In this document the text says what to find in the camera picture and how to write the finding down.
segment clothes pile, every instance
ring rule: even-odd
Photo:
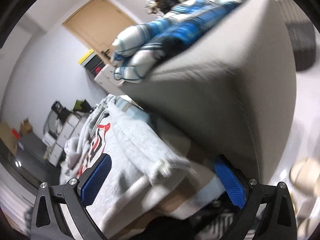
[[[187,0],[160,19],[126,28],[112,44],[114,78],[141,82],[152,67],[189,48],[244,1]]]
[[[102,153],[111,157],[111,171],[87,206],[108,239],[128,239],[159,216],[187,219],[225,191],[202,165],[199,146],[165,120],[113,95],[97,105],[65,152],[61,184],[79,177]]]

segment box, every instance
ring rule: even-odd
[[[0,123],[0,139],[3,141],[5,146],[10,150],[10,152],[15,156],[17,153],[18,139],[15,138],[15,136],[11,132],[10,126],[6,122]]]
[[[25,135],[25,134],[30,133],[30,132],[32,132],[32,125],[29,123],[28,119],[25,119],[20,124],[19,133],[21,135]]]

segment metal bolt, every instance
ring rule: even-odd
[[[286,188],[287,187],[287,185],[284,182],[279,182],[279,186],[281,188]]]
[[[74,184],[76,184],[77,183],[77,179],[76,178],[73,178],[73,179],[71,179],[71,180],[69,180],[69,184],[70,185],[74,185]]]
[[[45,187],[47,187],[47,185],[48,185],[48,183],[43,182],[43,183],[41,183],[40,188],[45,188]]]
[[[256,179],[249,179],[249,183],[251,185],[257,185],[257,180]]]

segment cabinet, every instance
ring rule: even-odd
[[[122,92],[118,85],[122,81],[115,80],[113,78],[114,67],[107,64],[94,78],[94,81],[97,82],[105,91],[115,96],[121,96],[125,93]]]
[[[87,120],[87,116],[78,117],[74,114],[69,115],[66,123],[63,125],[56,143],[53,145],[49,156],[49,162],[57,166],[59,159],[64,151],[64,145],[71,137],[79,137],[82,127]]]

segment door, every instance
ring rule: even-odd
[[[89,49],[94,49],[108,63],[111,44],[118,34],[136,24],[108,0],[90,0],[70,16],[63,25]]]

